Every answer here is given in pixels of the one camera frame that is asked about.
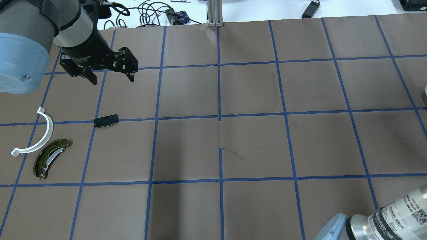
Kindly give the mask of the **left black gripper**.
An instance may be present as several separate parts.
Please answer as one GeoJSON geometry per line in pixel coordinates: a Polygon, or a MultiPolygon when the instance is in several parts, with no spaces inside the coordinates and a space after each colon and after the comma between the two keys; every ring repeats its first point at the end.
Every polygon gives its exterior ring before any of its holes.
{"type": "Polygon", "coordinates": [[[92,72],[93,67],[95,70],[109,69],[123,73],[130,82],[135,81],[135,74],[138,72],[136,57],[128,47],[122,47],[117,52],[111,50],[100,32],[92,32],[77,46],[59,48],[63,53],[59,64],[71,77],[86,78],[96,85],[97,76],[92,72]]]}

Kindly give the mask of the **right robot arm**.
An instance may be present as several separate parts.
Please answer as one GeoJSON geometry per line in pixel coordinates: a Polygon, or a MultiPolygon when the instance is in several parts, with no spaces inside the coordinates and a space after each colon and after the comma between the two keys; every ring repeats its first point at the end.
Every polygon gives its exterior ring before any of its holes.
{"type": "Polygon", "coordinates": [[[424,184],[370,216],[335,215],[316,240],[425,240],[427,187],[424,184]]]}

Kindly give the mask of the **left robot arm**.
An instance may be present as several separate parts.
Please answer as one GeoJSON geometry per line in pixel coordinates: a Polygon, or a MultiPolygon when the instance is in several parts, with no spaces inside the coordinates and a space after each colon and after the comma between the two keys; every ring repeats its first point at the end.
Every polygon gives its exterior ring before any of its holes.
{"type": "Polygon", "coordinates": [[[2,0],[1,93],[36,90],[53,44],[61,50],[59,64],[71,77],[95,85],[94,70],[111,70],[134,82],[138,60],[127,47],[111,50],[97,29],[103,18],[99,11],[104,7],[125,9],[108,0],[2,0]]]}

